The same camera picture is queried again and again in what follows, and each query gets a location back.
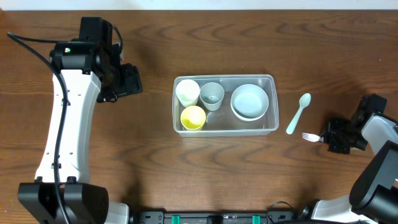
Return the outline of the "white plastic fork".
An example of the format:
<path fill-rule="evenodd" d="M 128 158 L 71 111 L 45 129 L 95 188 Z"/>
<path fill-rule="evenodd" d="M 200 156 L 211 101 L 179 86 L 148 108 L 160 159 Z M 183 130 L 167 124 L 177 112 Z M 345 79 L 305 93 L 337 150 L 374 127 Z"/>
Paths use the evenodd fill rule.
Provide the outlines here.
<path fill-rule="evenodd" d="M 316 134 L 302 133 L 302 138 L 310 142 L 323 142 L 323 138 Z"/>

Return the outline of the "mint green plastic spoon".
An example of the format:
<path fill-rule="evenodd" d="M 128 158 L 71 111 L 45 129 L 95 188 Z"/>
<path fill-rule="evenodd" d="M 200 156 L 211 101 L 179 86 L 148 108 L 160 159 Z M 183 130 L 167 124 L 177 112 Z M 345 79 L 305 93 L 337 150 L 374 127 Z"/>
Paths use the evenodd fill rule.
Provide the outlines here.
<path fill-rule="evenodd" d="M 312 100 L 312 96 L 310 93 L 305 93 L 300 97 L 299 108 L 298 108 L 295 116 L 292 118 L 289 125 L 287 126 L 287 129 L 285 130 L 287 134 L 293 134 L 303 110 L 309 106 L 309 104 L 311 103 L 311 100 Z"/>

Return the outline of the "white plastic cup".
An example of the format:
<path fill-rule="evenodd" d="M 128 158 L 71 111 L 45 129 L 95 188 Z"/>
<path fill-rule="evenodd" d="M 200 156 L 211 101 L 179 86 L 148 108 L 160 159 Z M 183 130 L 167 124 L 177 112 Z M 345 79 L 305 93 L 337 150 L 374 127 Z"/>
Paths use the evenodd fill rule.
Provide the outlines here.
<path fill-rule="evenodd" d="M 177 84 L 176 96 L 184 107 L 195 106 L 200 95 L 200 87 L 194 80 L 182 80 Z"/>

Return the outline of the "yellow plastic cup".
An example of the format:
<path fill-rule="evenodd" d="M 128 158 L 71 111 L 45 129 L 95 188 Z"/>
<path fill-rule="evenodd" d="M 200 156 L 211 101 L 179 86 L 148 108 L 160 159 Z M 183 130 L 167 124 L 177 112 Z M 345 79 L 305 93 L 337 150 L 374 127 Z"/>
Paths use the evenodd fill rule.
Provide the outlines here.
<path fill-rule="evenodd" d="M 180 121 L 187 131 L 200 131 L 206 122 L 206 113 L 199 106 L 189 106 L 182 111 Z"/>

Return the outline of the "grey plastic cup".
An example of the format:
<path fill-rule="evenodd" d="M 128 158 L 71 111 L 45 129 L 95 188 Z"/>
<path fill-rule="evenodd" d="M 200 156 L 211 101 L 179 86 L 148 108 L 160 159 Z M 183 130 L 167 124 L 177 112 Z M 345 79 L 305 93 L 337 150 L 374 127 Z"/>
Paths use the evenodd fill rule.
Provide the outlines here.
<path fill-rule="evenodd" d="M 209 111 L 218 110 L 223 98 L 224 88 L 219 83 L 206 83 L 200 89 L 200 99 Z"/>

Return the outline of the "grey plastic bowl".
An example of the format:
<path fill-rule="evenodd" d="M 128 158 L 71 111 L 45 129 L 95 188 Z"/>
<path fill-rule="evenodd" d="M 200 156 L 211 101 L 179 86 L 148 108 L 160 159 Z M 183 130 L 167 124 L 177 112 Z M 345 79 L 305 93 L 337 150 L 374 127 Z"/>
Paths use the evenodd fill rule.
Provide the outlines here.
<path fill-rule="evenodd" d="M 262 107 L 268 110 L 269 97 L 261 87 L 245 84 L 233 91 L 230 105 L 237 108 Z"/>

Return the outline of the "white plastic bowl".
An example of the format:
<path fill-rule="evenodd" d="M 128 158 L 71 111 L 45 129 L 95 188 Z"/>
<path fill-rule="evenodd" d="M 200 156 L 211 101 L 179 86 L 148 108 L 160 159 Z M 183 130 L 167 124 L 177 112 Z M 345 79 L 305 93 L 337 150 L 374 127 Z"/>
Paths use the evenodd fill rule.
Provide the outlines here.
<path fill-rule="evenodd" d="M 262 107 L 237 108 L 232 106 L 231 109 L 238 119 L 247 122 L 256 121 L 262 118 L 267 112 Z"/>

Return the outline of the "clear plastic container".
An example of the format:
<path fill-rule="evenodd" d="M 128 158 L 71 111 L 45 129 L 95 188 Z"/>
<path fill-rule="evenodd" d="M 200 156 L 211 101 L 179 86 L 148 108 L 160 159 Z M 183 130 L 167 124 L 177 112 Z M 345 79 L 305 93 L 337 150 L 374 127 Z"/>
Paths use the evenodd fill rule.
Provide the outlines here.
<path fill-rule="evenodd" d="M 194 80 L 201 87 L 210 82 L 219 83 L 224 88 L 224 98 L 221 107 L 209 111 L 198 98 L 197 104 L 206 113 L 206 122 L 200 131 L 187 131 L 180 121 L 180 115 L 186 108 L 176 96 L 177 84 L 182 80 Z M 266 114 L 256 121 L 241 121 L 231 109 L 231 95 L 237 87 L 253 84 L 261 87 L 269 97 L 269 107 Z M 181 137 L 220 137 L 220 136 L 256 136 L 267 135 L 279 127 L 279 108 L 275 82 L 271 75 L 195 75 L 180 76 L 174 80 L 172 115 L 174 130 Z"/>

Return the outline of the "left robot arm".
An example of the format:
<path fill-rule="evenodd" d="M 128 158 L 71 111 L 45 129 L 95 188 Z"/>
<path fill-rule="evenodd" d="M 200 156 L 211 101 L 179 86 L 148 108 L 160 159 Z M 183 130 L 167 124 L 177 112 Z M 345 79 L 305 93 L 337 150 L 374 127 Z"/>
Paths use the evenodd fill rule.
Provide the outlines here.
<path fill-rule="evenodd" d="M 53 72 L 49 134 L 32 183 L 21 183 L 18 200 L 40 223 L 129 223 L 124 203 L 112 202 L 104 187 L 90 184 L 88 148 L 97 103 L 141 93 L 136 66 L 123 63 L 118 28 L 100 17 L 83 17 L 80 33 L 55 41 L 44 60 Z"/>

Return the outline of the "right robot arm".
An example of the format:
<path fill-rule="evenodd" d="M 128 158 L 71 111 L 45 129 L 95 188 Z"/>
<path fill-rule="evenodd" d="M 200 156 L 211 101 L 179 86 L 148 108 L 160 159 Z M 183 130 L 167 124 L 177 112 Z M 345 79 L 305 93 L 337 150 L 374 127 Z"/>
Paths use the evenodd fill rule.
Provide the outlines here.
<path fill-rule="evenodd" d="M 319 200 L 312 220 L 340 223 L 397 223 L 397 121 L 384 115 L 387 100 L 364 95 L 351 119 L 329 120 L 320 141 L 330 152 L 347 154 L 371 147 L 374 158 L 348 196 Z"/>

